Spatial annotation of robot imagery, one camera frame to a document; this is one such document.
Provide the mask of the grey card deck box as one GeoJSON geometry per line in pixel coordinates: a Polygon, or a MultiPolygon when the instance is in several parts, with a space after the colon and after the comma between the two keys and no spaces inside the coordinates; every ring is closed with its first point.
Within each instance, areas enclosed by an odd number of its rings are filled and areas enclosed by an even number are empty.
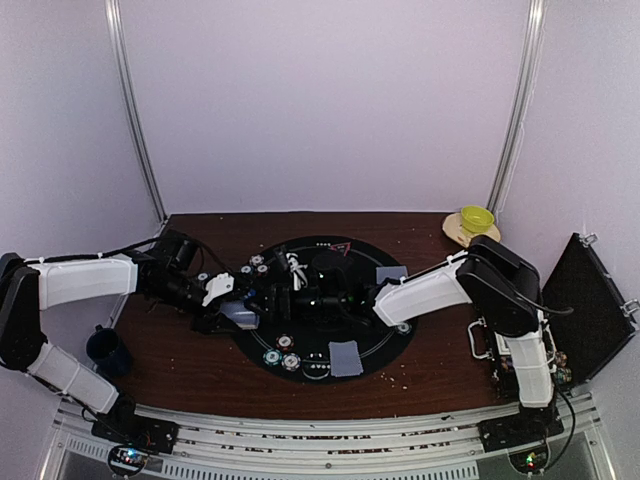
{"type": "Polygon", "coordinates": [[[219,311],[241,330],[256,330],[260,325],[260,317],[249,310],[242,301],[229,301],[220,304],[219,311]]]}

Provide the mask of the black white chip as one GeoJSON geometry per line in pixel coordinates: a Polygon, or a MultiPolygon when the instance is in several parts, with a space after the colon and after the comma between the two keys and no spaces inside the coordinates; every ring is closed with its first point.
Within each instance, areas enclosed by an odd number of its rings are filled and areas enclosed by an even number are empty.
{"type": "Polygon", "coordinates": [[[288,352],[294,347],[294,338],[287,334],[282,334],[276,338],[276,348],[282,352],[288,352]]]}

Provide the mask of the blue orange ten chip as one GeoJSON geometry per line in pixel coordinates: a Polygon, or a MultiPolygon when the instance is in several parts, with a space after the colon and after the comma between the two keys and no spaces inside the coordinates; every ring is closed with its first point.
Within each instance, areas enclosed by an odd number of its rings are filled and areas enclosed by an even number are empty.
{"type": "Polygon", "coordinates": [[[250,264],[253,267],[258,267],[258,266],[262,265],[263,263],[264,263],[264,257],[262,255],[259,255],[259,254],[253,255],[250,258],[250,264]]]}

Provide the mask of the red triangular dealer marker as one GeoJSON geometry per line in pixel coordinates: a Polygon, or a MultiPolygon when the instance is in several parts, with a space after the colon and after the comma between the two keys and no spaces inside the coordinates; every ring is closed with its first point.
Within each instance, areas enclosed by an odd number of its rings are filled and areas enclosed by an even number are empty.
{"type": "Polygon", "coordinates": [[[332,251],[335,251],[339,254],[341,254],[342,256],[346,257],[351,249],[351,243],[350,242],[342,242],[342,243],[336,243],[336,244],[332,244],[330,246],[330,249],[332,251]]]}

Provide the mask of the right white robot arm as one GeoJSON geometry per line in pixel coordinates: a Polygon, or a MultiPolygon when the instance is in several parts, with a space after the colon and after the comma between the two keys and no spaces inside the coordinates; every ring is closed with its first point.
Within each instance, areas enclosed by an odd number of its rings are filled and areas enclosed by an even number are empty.
{"type": "Polygon", "coordinates": [[[553,310],[541,304],[539,274],[527,261],[481,235],[440,264],[409,277],[372,284],[349,253],[333,247],[299,257],[277,248],[278,268],[246,300],[263,322],[337,319],[359,330],[396,328],[448,307],[472,306],[505,339],[525,410],[513,419],[519,440],[535,440],[551,424],[556,388],[544,332],[553,310]]]}

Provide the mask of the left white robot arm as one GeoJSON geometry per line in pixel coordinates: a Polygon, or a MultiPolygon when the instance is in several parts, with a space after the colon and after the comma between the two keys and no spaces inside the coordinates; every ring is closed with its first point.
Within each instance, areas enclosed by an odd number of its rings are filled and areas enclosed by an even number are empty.
{"type": "Polygon", "coordinates": [[[51,344],[41,329],[42,311],[106,296],[144,295],[193,317],[203,334],[254,330],[248,309],[249,277],[223,266],[216,275],[191,275],[196,253],[210,254],[201,241],[177,231],[120,249],[93,254],[25,259],[1,258],[1,365],[30,375],[84,408],[105,415],[106,429],[123,444],[144,433],[125,396],[76,357],[51,344]]]}

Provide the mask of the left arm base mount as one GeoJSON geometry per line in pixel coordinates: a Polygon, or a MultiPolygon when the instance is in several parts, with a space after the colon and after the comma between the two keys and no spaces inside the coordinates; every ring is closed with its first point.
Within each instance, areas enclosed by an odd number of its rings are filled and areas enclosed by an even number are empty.
{"type": "Polygon", "coordinates": [[[91,429],[95,437],[153,454],[171,454],[178,432],[175,422],[136,414],[134,404],[119,404],[108,413],[96,413],[91,429]]]}

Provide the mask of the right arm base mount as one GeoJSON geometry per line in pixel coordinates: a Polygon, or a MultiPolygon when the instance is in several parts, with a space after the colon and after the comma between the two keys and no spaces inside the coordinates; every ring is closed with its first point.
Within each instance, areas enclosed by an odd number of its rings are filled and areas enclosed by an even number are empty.
{"type": "Polygon", "coordinates": [[[516,414],[483,420],[477,428],[485,452],[544,442],[564,432],[555,401],[544,408],[519,405],[516,414]]]}

